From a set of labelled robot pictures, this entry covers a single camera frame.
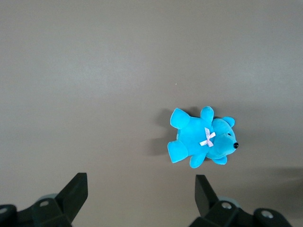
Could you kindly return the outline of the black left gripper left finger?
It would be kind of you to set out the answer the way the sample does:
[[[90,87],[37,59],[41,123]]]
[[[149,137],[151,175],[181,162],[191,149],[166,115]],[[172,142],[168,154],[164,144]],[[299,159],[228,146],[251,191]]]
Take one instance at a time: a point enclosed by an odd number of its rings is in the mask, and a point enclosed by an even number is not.
[[[55,196],[46,196],[17,211],[13,204],[0,206],[2,227],[71,227],[88,197],[86,173],[77,173]]]

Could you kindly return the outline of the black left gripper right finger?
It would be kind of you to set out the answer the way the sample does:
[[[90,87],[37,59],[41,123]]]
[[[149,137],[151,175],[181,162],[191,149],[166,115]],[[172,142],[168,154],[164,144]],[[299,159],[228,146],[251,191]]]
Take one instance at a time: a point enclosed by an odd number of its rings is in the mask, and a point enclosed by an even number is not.
[[[228,200],[220,200],[205,175],[196,175],[195,202],[200,216],[191,227],[290,227],[279,212],[258,208],[253,214],[245,212]]]

